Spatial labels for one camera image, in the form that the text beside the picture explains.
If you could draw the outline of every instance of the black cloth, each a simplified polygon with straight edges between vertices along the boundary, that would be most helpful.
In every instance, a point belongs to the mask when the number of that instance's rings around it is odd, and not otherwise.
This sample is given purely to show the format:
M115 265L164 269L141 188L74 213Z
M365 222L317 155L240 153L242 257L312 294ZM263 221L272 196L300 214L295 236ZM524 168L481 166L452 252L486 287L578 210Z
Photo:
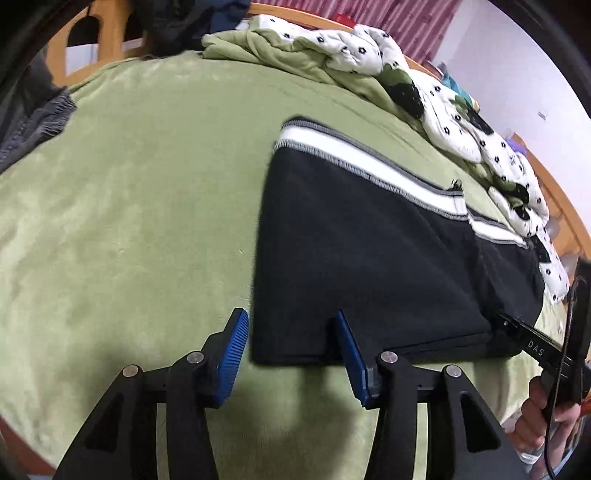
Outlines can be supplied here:
M323 125L293 119L284 131L298 124L369 152L427 192L464 202L458 188L445 191L417 179ZM498 311L531 326L537 320L544 282L533 249L481 238L467 215L433 211L391 190L341 157L310 145L276 144L256 247L255 362L337 362L330 330L339 309L376 355L390 349L424 362L519 352L493 332L491 321Z
M207 33L233 30L245 17L250 0L133 0L142 26L150 34L151 53L176 55L202 50Z
M0 173L37 145L60 134L76 104L53 84L39 52L0 104Z

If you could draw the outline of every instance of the green blanket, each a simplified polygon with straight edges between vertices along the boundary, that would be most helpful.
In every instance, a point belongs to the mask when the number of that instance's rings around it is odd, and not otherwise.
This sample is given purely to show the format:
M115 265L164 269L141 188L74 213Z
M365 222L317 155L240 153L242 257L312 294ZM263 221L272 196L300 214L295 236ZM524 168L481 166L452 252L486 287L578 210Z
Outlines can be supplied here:
M202 44L205 48L205 59L237 60L267 65L315 82L339 85L396 115L414 130L424 134L421 122L396 105L378 80L367 75L341 72L326 67L326 54L315 50L314 44L305 38L288 43L273 30L228 30L204 35ZM408 82L412 82L407 74L402 74Z
M504 221L470 175L341 87L184 53L111 65L73 96L66 130L0 176L0 415L55 464L122 367L170 365L249 308L262 185L290 116L438 185L461 179L471 207ZM545 303L538 327L558 336L563 316ZM500 419L537 372L524 355L462 368ZM363 477L377 412L343 368L247 355L208 418L222 480L346 480Z

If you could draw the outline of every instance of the wooden headboard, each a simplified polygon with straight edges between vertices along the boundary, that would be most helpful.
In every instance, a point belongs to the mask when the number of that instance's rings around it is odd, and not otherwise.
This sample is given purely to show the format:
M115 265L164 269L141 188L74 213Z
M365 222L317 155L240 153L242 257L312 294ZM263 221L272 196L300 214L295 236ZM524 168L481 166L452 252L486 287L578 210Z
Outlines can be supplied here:
M74 83L81 82L107 63L145 54L145 47L133 48L125 52L122 49L125 28L131 13L132 8L129 0L95 0L91 6L85 8L68 22L50 40L48 45L47 65L54 76L54 81L58 85L73 85ZM274 15L298 25L311 28L352 30L347 25L342 25L332 20L318 17L317 15L291 8L276 7L274 5L252 3L248 14ZM68 36L73 26L85 15L91 15L99 20L98 62L66 76L66 47ZM421 70L437 78L433 72L430 72L414 60L407 57L407 61L412 69ZM513 139L527 148L525 142L518 135L514 135ZM529 150L527 157L540 180L542 192L548 202L550 213L560 224L560 233L554 240L554 246L558 254L563 255L571 252L575 255L583 255L591 258L591 238L573 205L558 183L553 179L552 175L550 175L548 170L544 168Z
M70 20L48 43L47 66L53 74L54 82L57 85L74 85L88 78L92 73L111 63L112 61L123 60L131 57L140 57L147 53L144 46L123 51L122 45L125 35L125 27L132 7L129 0L95 0L82 12ZM275 7L252 3L248 15L274 15L289 22L311 28L323 28L333 30L351 31L351 27L340 23L318 17L300 10L293 10L285 7ZM90 15L99 21L99 55L98 61L86 67L66 75L66 47L68 36L74 25L85 16ZM408 65L415 70L421 70L435 77L422 65L407 57Z
M527 150L527 159L538 177L550 216L560 225L558 236L552 240L558 255L572 253L578 257L591 258L591 237L577 210L550 172L527 148L523 139L517 134L513 134L511 138Z

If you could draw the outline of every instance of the gray cloth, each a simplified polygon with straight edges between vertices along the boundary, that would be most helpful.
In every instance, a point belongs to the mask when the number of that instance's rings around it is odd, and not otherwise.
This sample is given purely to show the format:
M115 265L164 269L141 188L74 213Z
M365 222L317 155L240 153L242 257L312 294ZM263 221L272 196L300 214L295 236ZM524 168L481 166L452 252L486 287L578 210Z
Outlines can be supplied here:
M39 52L0 104L0 173L60 134L74 110L70 94L53 84Z

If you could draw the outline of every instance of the white blanket with black dots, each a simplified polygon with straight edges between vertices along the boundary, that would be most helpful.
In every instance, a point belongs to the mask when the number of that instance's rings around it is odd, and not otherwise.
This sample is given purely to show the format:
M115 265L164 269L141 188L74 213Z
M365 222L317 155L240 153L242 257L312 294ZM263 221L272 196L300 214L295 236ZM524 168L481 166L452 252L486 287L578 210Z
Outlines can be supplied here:
M318 51L328 55L326 66L341 72L376 76L389 64L410 72L398 44L385 31L367 25L356 25L352 32L342 30L307 30L272 15L257 15L237 26L238 30L268 29L286 42L307 40Z
M467 162L485 165L493 183L514 184L515 194L491 186L489 196L515 231L535 243L549 298L553 302L564 299L569 278L544 229L550 211L529 161L490 127L484 131L466 119L456 107L456 92L419 70L412 70L410 76L421 94L421 120L431 143ZM516 197L521 199L518 206L512 203Z
M499 187L489 188L491 199L518 234L534 241L549 298L554 302L565 298L569 290L568 275L544 230L550 212L530 163L520 153L513 152L488 125L477 127L475 123L482 120L480 117L470 122L467 118L470 113L458 106L456 92L429 74L411 69L390 35L360 24L350 33L307 30L271 15L252 17L237 29L269 29L289 43L306 41L309 48L329 57L326 66L334 70L377 76L388 64L407 72L419 91L424 108L421 121L431 143L484 168L483 176Z

